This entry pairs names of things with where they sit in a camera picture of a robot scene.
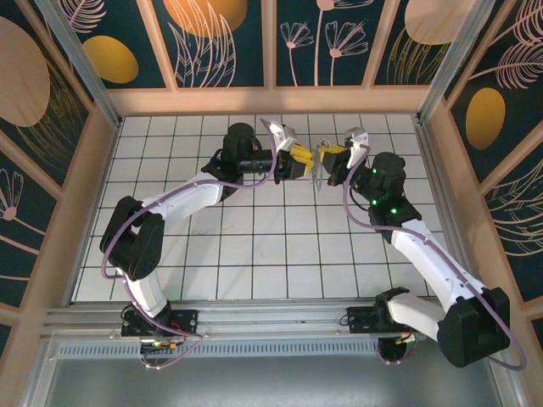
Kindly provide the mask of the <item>clear plastic zip bag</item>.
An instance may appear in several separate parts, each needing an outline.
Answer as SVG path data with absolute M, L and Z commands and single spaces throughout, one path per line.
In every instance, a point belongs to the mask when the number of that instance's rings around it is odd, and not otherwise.
M 323 181 L 323 165 L 322 157 L 325 152 L 325 149 L 329 146 L 327 141 L 323 141 L 320 144 L 317 144 L 312 149 L 312 168 L 311 168 L 311 183 L 315 189 L 320 192 L 322 188 Z

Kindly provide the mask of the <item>grey sheet metal panel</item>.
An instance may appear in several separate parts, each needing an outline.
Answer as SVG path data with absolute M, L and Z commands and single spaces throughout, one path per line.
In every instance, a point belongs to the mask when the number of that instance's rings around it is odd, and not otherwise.
M 387 366 L 364 355 L 55 360 L 24 407 L 525 407 L 485 363 L 447 365 L 431 350 Z

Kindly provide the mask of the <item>aluminium side rail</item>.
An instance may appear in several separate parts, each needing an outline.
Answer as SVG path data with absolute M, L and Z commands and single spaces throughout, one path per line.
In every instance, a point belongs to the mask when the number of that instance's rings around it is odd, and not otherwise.
M 466 271 L 480 278 L 478 271 L 473 268 L 474 258 L 467 246 L 456 212 L 452 185 L 436 141 L 426 126 L 415 124 L 415 132 L 449 253 Z

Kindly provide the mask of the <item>aluminium frame post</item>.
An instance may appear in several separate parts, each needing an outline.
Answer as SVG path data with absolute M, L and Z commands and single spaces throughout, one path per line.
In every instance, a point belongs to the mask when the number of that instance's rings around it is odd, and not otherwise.
M 417 111 L 417 123 L 420 126 L 425 126 L 429 122 L 453 77 L 467 59 L 467 55 L 473 48 L 479 33 L 490 19 L 495 4 L 498 3 L 500 8 L 503 1 L 474 0 L 473 5 L 467 12 L 467 16 L 459 26 L 456 38 L 449 46 L 437 69 L 421 108 Z
M 109 124 L 117 131 L 120 128 L 120 116 L 115 110 L 107 89 L 92 66 L 92 62 L 84 51 L 79 38 L 71 29 L 69 21 L 66 19 L 60 5 L 56 0 L 35 0 L 35 3 L 73 62 L 76 71 L 80 74 L 88 91 L 92 94 L 94 102 L 100 108 Z

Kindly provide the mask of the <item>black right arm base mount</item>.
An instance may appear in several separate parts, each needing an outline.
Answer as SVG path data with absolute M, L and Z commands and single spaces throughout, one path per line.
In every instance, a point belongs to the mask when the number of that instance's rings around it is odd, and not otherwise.
M 348 328 L 351 334 L 394 334 L 405 336 L 416 332 L 412 327 L 393 321 L 386 308 L 349 307 L 347 309 Z

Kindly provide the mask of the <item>long aluminium base rail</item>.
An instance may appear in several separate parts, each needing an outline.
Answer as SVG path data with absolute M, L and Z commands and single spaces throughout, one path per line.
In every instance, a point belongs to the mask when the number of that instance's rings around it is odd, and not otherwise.
M 171 307 L 197 310 L 197 333 L 211 341 L 346 337 L 349 329 L 339 321 L 347 309 L 372 304 L 360 298 L 318 298 L 177 301 Z M 125 306 L 125 302 L 77 302 L 50 309 L 41 337 L 119 339 L 120 312 Z

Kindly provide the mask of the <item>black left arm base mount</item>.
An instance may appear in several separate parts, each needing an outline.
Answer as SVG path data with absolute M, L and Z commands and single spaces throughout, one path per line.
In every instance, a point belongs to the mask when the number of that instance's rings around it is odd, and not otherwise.
M 161 330 L 150 324 L 132 306 L 121 311 L 122 337 L 172 337 L 172 332 Z M 170 312 L 168 321 L 162 324 L 177 331 L 195 333 L 197 330 L 199 314 L 194 309 L 174 309 Z

